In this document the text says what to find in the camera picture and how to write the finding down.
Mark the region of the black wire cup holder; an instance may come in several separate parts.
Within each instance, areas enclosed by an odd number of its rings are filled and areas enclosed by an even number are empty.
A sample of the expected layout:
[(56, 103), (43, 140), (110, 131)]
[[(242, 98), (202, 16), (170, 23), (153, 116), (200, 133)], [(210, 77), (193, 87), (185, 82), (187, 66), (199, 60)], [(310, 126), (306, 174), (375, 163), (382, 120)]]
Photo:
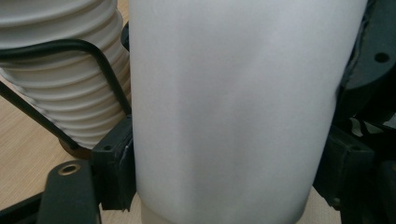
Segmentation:
[[(130, 115), (132, 113), (131, 104), (123, 93), (120, 83), (117, 81), (116, 75), (105, 54), (94, 44), (85, 40), (59, 39), (26, 47), (0, 49), (0, 63), (31, 60), (67, 51), (83, 51), (93, 57), (104, 74), (107, 85), (113, 91), (113, 94), (124, 114)], [(83, 160), (88, 160), (91, 157), (92, 152), (89, 149), (81, 147), (76, 141), (24, 101), (15, 91), (9, 88), (2, 81), (0, 81), (0, 96), (17, 107), (29, 118), (33, 119), (41, 127), (56, 136), (62, 148), (72, 157)]]

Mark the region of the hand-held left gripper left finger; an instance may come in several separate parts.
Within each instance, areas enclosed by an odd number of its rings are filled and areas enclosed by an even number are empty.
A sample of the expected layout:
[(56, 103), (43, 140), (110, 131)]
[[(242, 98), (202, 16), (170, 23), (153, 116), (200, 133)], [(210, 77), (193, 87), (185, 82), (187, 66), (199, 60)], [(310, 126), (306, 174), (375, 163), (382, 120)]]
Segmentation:
[(132, 116), (113, 127), (93, 148), (95, 194), (104, 210), (129, 211), (136, 193)]

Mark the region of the stack of white paper cups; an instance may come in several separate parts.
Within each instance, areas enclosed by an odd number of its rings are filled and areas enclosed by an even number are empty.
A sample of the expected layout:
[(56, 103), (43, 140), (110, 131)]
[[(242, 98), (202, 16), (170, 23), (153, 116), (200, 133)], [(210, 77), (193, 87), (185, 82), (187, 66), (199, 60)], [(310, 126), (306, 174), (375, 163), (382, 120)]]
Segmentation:
[[(0, 49), (85, 40), (106, 55), (130, 97), (122, 26), (118, 0), (0, 0)], [(0, 63), (0, 76), (81, 147), (93, 148), (125, 116), (98, 63), (82, 51)]]

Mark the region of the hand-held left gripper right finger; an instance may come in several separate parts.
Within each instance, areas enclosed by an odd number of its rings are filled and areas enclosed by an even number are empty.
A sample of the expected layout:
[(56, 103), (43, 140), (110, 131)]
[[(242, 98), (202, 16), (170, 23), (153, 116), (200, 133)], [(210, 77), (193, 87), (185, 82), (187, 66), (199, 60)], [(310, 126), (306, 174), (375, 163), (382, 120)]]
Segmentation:
[(358, 202), (362, 180), (373, 165), (375, 152), (351, 133), (332, 126), (313, 187), (336, 210)]

